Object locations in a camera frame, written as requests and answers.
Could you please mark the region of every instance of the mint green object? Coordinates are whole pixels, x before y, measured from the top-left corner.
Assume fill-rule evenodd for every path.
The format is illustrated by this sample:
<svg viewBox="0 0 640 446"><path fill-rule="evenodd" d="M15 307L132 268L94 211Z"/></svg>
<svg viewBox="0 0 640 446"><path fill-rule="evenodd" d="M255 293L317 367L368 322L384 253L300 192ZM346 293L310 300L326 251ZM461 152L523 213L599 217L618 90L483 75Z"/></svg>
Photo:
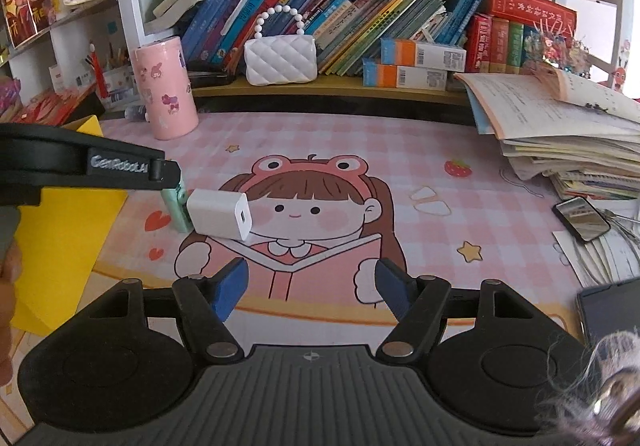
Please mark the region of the mint green object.
<svg viewBox="0 0 640 446"><path fill-rule="evenodd" d="M193 224L187 211L189 194L180 176L180 182L175 188L164 189L160 192L164 205L171 216L172 226L180 233L191 233Z"/></svg>

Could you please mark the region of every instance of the red heart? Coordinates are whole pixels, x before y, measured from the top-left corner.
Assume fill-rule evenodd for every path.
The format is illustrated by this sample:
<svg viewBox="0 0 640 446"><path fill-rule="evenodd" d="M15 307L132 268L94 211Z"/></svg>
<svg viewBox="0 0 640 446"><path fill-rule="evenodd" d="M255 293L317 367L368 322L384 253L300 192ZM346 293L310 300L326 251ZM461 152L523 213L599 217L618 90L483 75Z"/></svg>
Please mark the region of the red heart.
<svg viewBox="0 0 640 446"><path fill-rule="evenodd" d="M149 259L156 261L164 255L164 249L153 248L149 250Z"/></svg>
<svg viewBox="0 0 640 446"><path fill-rule="evenodd" d="M170 215L162 215L160 210L154 211L145 221L145 231L155 231L164 228L171 222Z"/></svg>

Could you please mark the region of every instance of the pearl bag handle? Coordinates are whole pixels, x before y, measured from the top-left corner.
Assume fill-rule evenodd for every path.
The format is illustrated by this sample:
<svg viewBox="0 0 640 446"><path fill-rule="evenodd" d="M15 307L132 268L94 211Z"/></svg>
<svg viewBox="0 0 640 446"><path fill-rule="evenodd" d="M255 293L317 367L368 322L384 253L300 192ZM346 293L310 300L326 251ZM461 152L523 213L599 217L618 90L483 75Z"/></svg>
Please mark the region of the pearl bag handle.
<svg viewBox="0 0 640 446"><path fill-rule="evenodd" d="M282 6L282 5L278 4L277 6L275 6L273 8L268 8L265 12L261 13L260 15L258 15L257 19L255 19L255 26L254 26L255 35L254 35L254 38L262 38L262 26L264 24L264 21L266 19L268 19L269 17L271 17L272 15L274 15L276 13L280 13L280 12L288 13L296 21L296 27L298 28L296 30L296 34L297 35L304 35L305 34L305 30L303 29L305 27L305 23L302 21L302 15L300 15L298 13L298 10L295 9L295 8L292 8L288 4L286 6Z"/></svg>

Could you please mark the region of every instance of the strawberry illustration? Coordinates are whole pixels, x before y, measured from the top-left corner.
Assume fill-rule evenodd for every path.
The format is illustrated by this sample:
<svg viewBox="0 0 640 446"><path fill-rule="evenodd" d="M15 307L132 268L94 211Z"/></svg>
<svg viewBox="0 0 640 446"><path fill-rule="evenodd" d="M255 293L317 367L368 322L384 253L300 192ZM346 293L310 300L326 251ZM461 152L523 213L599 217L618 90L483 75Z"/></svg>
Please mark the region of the strawberry illustration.
<svg viewBox="0 0 640 446"><path fill-rule="evenodd" d="M453 177L469 177L471 168L464 162L458 160L450 160L444 164L444 171Z"/></svg>

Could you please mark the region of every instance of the pink plaid pattern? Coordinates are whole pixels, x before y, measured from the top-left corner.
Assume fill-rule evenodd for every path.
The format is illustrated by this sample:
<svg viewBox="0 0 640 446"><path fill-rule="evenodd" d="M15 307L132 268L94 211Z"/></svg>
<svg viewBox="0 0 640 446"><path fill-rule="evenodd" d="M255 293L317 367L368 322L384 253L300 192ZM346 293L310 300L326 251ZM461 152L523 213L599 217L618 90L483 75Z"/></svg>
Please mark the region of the pink plaid pattern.
<svg viewBox="0 0 640 446"><path fill-rule="evenodd" d="M432 273L465 288L501 279L534 303L566 308L579 287L554 248L552 231L561 229L550 209L555 194L546 184L524 185L510 175L495 139L471 127L344 115L219 113L201 115L196 131L174 141L153 139L145 123L105 121L102 129L107 137L164 150L180 164L190 189L218 189L269 154L290 159L355 154L369 163L368 175L391 189L396 236L412 276ZM230 145L239 150L225 151ZM450 160L466 163L471 175L449 175ZM448 216L415 208L420 201L410 196L425 186L450 208ZM185 235L170 225L145 231L153 211L166 212L158 193L132 193L98 263L173 280ZM465 262L456 251L465 241L481 246L482 261Z"/></svg>

